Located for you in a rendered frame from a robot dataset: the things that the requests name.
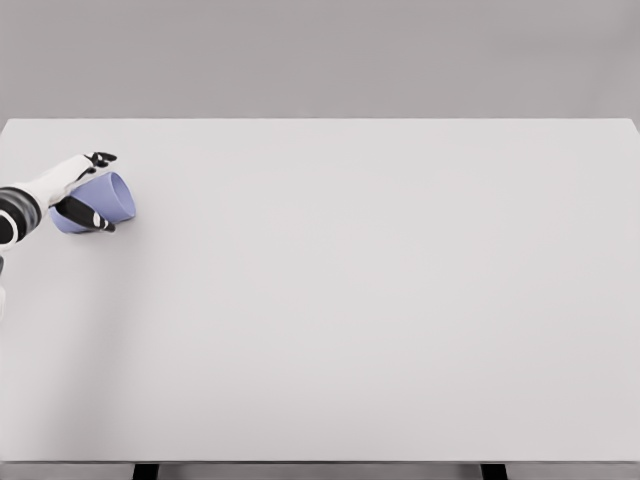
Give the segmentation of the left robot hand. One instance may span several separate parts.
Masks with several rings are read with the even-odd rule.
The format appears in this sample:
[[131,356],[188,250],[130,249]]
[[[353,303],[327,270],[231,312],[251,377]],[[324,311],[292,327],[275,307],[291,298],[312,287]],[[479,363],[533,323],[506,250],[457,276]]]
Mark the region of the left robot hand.
[[88,180],[104,175],[118,159],[115,154],[95,151],[78,154],[49,169],[36,181],[40,203],[53,207],[63,218],[90,231],[114,232],[115,225],[94,207],[71,196],[71,191]]

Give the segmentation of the lavender blue cup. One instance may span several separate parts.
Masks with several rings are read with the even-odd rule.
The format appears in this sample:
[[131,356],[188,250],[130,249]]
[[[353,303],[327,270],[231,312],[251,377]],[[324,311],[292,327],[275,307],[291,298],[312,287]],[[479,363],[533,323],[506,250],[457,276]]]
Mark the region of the lavender blue cup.
[[[74,189],[69,195],[95,210],[110,224],[130,220],[136,215],[136,205],[124,180],[114,172],[109,172]],[[49,209],[54,225],[63,233],[85,233],[96,230],[65,217],[56,207]]]

